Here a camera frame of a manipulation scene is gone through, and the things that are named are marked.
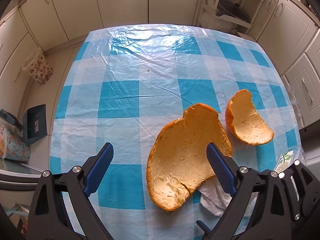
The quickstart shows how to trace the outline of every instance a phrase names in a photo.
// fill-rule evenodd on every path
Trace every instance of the white cloth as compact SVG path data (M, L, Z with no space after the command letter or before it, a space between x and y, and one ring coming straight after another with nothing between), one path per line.
M230 194L223 191L218 178L215 176L204 181L198 190L202 193L200 203L211 213L221 217L231 201ZM257 200L258 193L252 193L247 209L244 213L245 217L250 217Z

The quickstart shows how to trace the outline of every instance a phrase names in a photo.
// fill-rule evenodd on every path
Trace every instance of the white shelf rack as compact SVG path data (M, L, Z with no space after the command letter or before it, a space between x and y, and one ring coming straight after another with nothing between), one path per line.
M198 24L197 24L197 26L200 25L200 23L201 23L201 22L200 22L200 18L201 18L201 16L202 16L204 10L206 10L206 11L210 14L210 16L212 17L212 20L211 20L211 21L213 21L215 18L218 18L218 19L221 19L221 20L225 20L225 21L228 21L228 22L232 22L232 23L241 25L241 26L247 28L247 31L246 31L246 33L245 33L245 34L247 34L247 33L249 32L250 28L252 27L252 23L253 23L255 17L257 16L257 13L258 13L258 11L259 11L259 9L260 9L260 7L261 7L261 4L262 4L262 2L263 2L264 0L259 0L257 9L256 9L254 15L252 16L250 23L245 22L245 21L240 20L240 19L235 18L235 17L228 16L228 15L222 15L222 16L219 16L219 17L216 16L216 9L217 9L217 7L218 7L219 0L215 0L213 6L209 6L209 5L207 4L207 3L208 3L207 1L208 1L208 0L202 0L201 9L200 9L200 14L199 14L199 17L198 17ZM241 2L240 2L240 7L243 6L244 2L245 2L245 0L241 0Z

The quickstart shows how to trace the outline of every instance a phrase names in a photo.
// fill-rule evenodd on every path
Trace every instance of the table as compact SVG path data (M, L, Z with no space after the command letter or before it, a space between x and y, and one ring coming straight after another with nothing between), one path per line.
M149 151L161 128L191 104L224 111L239 89L274 131L268 144L248 146L228 133L233 159L259 171L273 169L288 147L300 144L297 122L272 62L255 42L190 26L134 25L90 32L68 74L54 120L50 169L67 172L105 142L114 158L90 201L118 239L199 240L202 220L218 219L196 191L172 213L151 201L146 182ZM68 195L70 219L81 232ZM243 230L243 221L238 230Z

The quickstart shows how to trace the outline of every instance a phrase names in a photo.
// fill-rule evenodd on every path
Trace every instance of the floral trash can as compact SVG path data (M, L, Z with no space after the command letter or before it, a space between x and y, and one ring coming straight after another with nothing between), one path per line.
M53 74L53 69L41 48L34 50L29 55L22 69L27 71L40 85L46 84Z
M30 159L30 146L12 134L6 127L0 129L0 158L19 162Z

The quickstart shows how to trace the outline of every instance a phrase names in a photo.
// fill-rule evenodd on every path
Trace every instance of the blue rubber fingertip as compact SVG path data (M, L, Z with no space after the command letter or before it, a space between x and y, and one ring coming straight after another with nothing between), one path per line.
M236 178L223 160L216 146L212 143L207 146L207 158L214 173L218 177L223 191L233 197L237 192L235 187Z
M90 194L95 193L106 173L111 161L113 159L113 146L108 144L104 149L92 169L89 171L86 178L86 186L83 190L84 194L89 197Z

